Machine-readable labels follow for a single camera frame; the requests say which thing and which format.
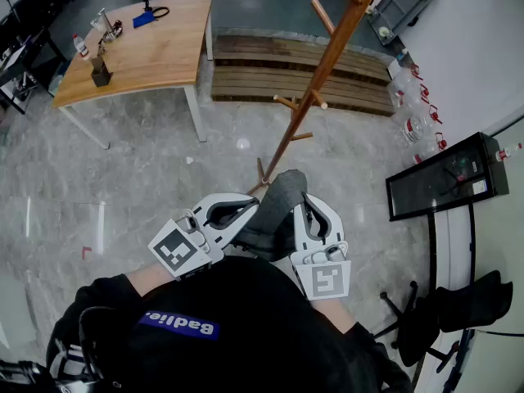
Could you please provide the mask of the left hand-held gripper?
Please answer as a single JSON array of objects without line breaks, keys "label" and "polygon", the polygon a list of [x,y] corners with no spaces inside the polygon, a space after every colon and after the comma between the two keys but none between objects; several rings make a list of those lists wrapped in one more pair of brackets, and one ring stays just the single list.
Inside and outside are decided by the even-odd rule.
[{"label": "left hand-held gripper", "polygon": [[187,279],[224,258],[223,249],[251,220],[259,204],[255,197],[235,192],[205,196],[193,213],[185,210],[180,219],[169,219],[148,249],[175,281]]}]

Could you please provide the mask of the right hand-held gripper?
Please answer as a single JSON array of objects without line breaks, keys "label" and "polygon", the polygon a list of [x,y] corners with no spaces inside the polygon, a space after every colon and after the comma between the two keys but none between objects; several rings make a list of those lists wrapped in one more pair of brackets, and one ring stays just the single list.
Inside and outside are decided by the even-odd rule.
[{"label": "right hand-held gripper", "polygon": [[304,200],[293,210],[297,251],[290,256],[300,288],[308,300],[347,297],[351,261],[347,258],[348,244],[341,241],[341,217],[314,195],[305,192]]}]

